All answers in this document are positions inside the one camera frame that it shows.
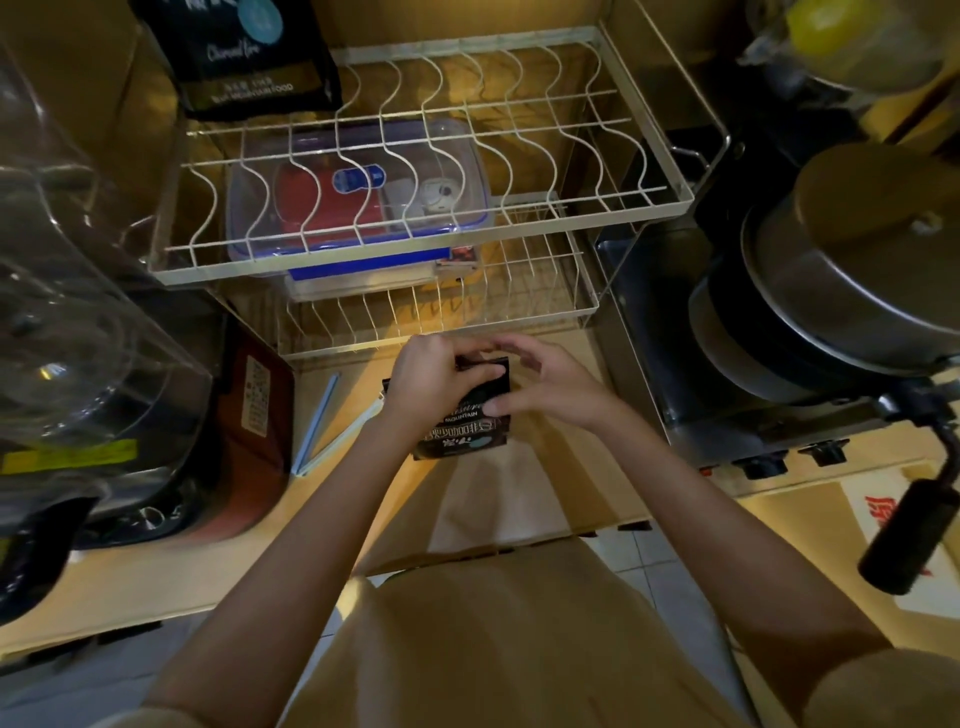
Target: wire rack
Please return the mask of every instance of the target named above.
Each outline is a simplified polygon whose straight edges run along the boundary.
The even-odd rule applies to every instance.
[[[150,256],[160,280],[265,274],[674,217],[689,208],[696,185],[676,156],[695,158],[701,173],[714,163],[666,140],[603,25],[354,48],[335,56],[344,86],[335,113],[242,124],[180,121]],[[420,129],[415,138],[392,135],[392,125],[413,122]],[[358,127],[372,138],[349,141]],[[325,141],[304,149],[301,142],[311,134]],[[451,151],[464,144],[486,184]],[[414,205],[430,184],[410,161],[415,147],[453,181],[442,210]],[[413,181],[409,202],[378,206],[366,162],[373,152]],[[623,186],[635,158],[641,172]],[[365,200],[352,219],[331,224],[319,214],[318,169],[360,176]],[[293,225],[277,223],[285,220],[276,184],[284,170],[301,174],[310,198],[305,207],[312,203]],[[241,185],[243,205],[231,191]],[[489,187],[489,194],[469,199],[466,190],[477,186]],[[524,214],[532,209],[545,214]]]
[[[545,216],[549,208],[527,210]],[[597,309],[573,233],[483,243],[477,267],[456,277],[384,291],[293,303],[279,279],[225,280],[220,293],[288,360],[402,344],[453,329],[571,324]]]

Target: yellow object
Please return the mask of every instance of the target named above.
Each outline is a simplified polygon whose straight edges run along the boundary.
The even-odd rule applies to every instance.
[[[136,458],[136,440],[117,440],[93,448],[46,448],[8,452],[3,456],[0,475],[58,471],[115,465]]]
[[[799,0],[786,12],[790,42],[803,56],[828,56],[873,31],[883,0]]]

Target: sleeve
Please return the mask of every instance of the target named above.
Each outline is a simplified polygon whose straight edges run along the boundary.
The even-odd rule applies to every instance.
[[[960,662],[914,649],[885,649],[846,663],[810,696],[804,728],[960,726]]]
[[[196,718],[169,708],[137,708],[104,718],[90,728],[206,728]]]

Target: forearm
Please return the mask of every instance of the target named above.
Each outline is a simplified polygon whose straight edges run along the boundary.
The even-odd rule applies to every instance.
[[[323,485],[160,673],[148,704],[178,708],[211,728],[276,724],[413,445],[383,417],[364,426]]]
[[[890,644],[801,553],[625,405],[598,431],[697,584],[798,716],[832,668]]]

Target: blue straw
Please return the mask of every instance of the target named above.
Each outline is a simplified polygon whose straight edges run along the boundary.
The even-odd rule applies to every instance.
[[[313,413],[313,419],[310,421],[310,426],[306,430],[306,435],[303,437],[303,442],[300,443],[300,451],[297,453],[297,458],[294,460],[293,467],[290,469],[290,472],[294,475],[300,472],[300,467],[303,465],[303,460],[305,460],[306,456],[313,451],[313,446],[317,444],[317,437],[320,435],[320,422],[324,418],[324,412],[326,411],[327,406],[330,404],[330,397],[333,395],[333,388],[337,386],[337,381],[339,379],[340,372],[334,372],[333,376],[330,378],[330,381],[326,383],[324,397],[320,400],[320,406],[317,407],[317,411]]]

